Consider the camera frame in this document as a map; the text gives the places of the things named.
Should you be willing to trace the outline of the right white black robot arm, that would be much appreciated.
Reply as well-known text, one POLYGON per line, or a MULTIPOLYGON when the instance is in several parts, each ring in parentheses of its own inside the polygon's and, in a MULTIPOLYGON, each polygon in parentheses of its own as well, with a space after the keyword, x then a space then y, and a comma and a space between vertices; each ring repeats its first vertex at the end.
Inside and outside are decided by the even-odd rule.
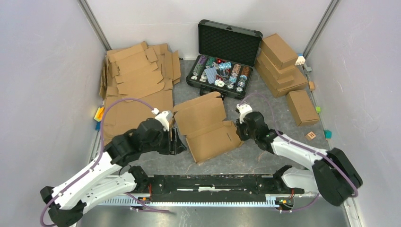
POLYGON ((299 188, 319 194, 334 206, 358 196, 363 179, 341 149, 326 150, 296 141, 281 131, 269 128, 260 112, 240 113, 236 126, 242 141, 253 140, 261 150, 303 166, 303 169, 281 168, 273 180, 277 192, 299 188))

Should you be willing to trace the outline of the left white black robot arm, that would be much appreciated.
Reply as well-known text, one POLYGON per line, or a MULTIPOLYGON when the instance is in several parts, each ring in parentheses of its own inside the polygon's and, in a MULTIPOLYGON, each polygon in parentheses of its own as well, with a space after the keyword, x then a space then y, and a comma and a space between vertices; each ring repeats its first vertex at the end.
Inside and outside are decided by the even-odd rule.
POLYGON ((186 151, 177 129, 148 118, 136 129, 115 136, 100 154, 65 183, 40 191, 51 226, 70 227, 98 204, 123 193, 144 192, 150 180, 140 166, 131 166, 144 153, 177 155, 186 151))

